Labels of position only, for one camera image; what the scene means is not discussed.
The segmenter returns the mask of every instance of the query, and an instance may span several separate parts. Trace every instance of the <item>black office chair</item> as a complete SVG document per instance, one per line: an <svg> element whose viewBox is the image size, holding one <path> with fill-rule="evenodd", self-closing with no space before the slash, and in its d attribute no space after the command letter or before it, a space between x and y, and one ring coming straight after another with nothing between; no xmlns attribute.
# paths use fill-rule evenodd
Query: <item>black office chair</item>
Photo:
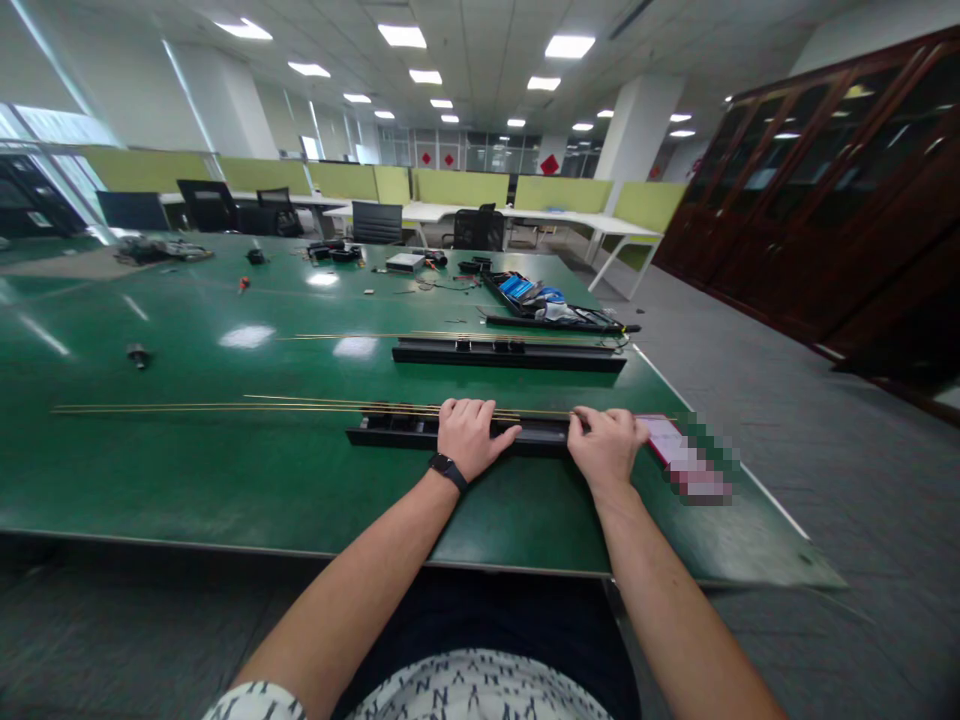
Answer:
<svg viewBox="0 0 960 720"><path fill-rule="evenodd" d="M290 202L290 188L276 190L257 190L257 204L266 210L275 210L277 213L277 228L275 235L280 237L300 237L303 235L303 225L297 211Z"/></svg>
<svg viewBox="0 0 960 720"><path fill-rule="evenodd" d="M454 250L502 251L503 213L486 209L488 207L481 205L480 210L457 210L453 216L453 234L441 237L440 244L452 237Z"/></svg>
<svg viewBox="0 0 960 720"><path fill-rule="evenodd" d="M369 245L403 243L403 205L353 201L353 241Z"/></svg>
<svg viewBox="0 0 960 720"><path fill-rule="evenodd" d="M97 190L97 200L108 227L124 230L167 231L170 222L157 193Z"/></svg>
<svg viewBox="0 0 960 720"><path fill-rule="evenodd" d="M200 232L240 232L240 214L226 183L177 180L190 223Z"/></svg>

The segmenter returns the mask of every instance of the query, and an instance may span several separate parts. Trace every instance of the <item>red diamond sign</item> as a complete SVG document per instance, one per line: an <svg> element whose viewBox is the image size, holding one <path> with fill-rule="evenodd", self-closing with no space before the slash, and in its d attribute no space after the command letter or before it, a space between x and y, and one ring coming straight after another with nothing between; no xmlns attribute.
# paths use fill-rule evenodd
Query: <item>red diamond sign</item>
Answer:
<svg viewBox="0 0 960 720"><path fill-rule="evenodd" d="M553 175L557 170L560 169L560 166L557 164L557 159L551 155L542 163L540 163L540 169L543 170L544 175Z"/></svg>

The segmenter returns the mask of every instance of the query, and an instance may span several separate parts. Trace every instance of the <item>hand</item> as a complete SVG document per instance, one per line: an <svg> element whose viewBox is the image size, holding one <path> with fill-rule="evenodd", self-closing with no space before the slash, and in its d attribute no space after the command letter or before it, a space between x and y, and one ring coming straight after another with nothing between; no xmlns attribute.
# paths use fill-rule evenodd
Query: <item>hand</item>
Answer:
<svg viewBox="0 0 960 720"><path fill-rule="evenodd" d="M490 420L496 407L494 400L453 398L440 406L437 452L453 460L467 482L490 467L520 434L520 426L514 425L490 439Z"/></svg>
<svg viewBox="0 0 960 720"><path fill-rule="evenodd" d="M590 425L584 434L583 422ZM594 498L609 490L630 485L630 472L637 450L650 439L650 430L629 410L607 410L578 406L570 413L567 447L587 479Z"/></svg>

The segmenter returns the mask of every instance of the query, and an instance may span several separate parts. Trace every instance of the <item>floor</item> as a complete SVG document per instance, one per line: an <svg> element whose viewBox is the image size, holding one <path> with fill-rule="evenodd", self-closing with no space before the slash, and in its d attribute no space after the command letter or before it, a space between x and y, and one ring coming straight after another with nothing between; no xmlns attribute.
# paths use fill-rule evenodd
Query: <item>floor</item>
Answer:
<svg viewBox="0 0 960 720"><path fill-rule="evenodd" d="M538 251L586 281L585 246L561 233ZM960 677L960 431L831 373L822 357L656 268L632 302L606 284L596 295L643 326L640 349L732 438L850 583L832 597L711 596L788 714L942 711ZM143 548L3 549L2 720L199 717L320 568ZM645 717L669 717L625 634Z"/></svg>

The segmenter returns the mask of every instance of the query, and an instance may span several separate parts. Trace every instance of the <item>desk divider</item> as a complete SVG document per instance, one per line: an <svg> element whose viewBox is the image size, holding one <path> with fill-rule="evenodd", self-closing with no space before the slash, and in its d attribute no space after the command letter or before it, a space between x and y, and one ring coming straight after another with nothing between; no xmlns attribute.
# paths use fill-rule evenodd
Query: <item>desk divider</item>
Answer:
<svg viewBox="0 0 960 720"><path fill-rule="evenodd" d="M307 163L317 190L328 197L379 201L373 165Z"/></svg>
<svg viewBox="0 0 960 720"><path fill-rule="evenodd" d="M388 205L410 204L410 176L407 168L374 165L373 177L377 183L377 197Z"/></svg>
<svg viewBox="0 0 960 720"><path fill-rule="evenodd" d="M683 183L624 183L613 216L654 232L666 232L686 190ZM657 239L650 238L651 245ZM603 249L613 252L618 242L616 236L608 237L603 241ZM620 251L617 259L639 270L650 249L650 245L628 245Z"/></svg>
<svg viewBox="0 0 960 720"><path fill-rule="evenodd" d="M555 178L521 175L517 181L517 210L550 210L602 213L613 183L586 178Z"/></svg>
<svg viewBox="0 0 960 720"><path fill-rule="evenodd" d="M227 185L235 192L256 192L274 188L290 188L291 195L311 195L307 174L299 160L254 160L221 157Z"/></svg>
<svg viewBox="0 0 960 720"><path fill-rule="evenodd" d="M492 202L502 208L507 204L510 176L417 168L413 171L413 181L415 197L421 202L466 207Z"/></svg>
<svg viewBox="0 0 960 720"><path fill-rule="evenodd" d="M213 179L199 153L94 146L80 153L113 192L180 192L177 180Z"/></svg>

